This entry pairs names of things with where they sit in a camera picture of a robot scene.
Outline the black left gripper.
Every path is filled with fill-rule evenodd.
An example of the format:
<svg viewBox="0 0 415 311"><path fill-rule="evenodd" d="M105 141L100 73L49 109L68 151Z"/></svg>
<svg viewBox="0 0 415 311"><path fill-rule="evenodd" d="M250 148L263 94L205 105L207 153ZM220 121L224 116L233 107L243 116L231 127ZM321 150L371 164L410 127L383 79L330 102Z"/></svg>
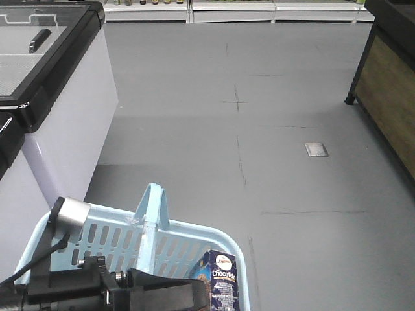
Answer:
<svg viewBox="0 0 415 311"><path fill-rule="evenodd" d="M85 257L74 270L51 270L50 256L30 268L21 310L201 310L204 281L151 275L137 269L110 273L104 256Z"/></svg>

